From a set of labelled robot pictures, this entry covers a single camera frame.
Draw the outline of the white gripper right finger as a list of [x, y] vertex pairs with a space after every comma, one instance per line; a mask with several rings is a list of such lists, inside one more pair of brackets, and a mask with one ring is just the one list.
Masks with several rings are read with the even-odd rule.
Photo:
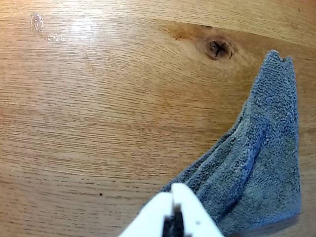
[[221, 237], [210, 215], [194, 192], [183, 183], [174, 183], [171, 187], [173, 210], [181, 212], [185, 237]]

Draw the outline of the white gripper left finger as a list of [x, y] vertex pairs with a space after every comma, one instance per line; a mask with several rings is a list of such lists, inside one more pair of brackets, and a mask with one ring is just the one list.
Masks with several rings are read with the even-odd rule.
[[173, 213], [171, 193], [158, 193], [119, 235], [120, 237], [161, 237], [164, 222]]

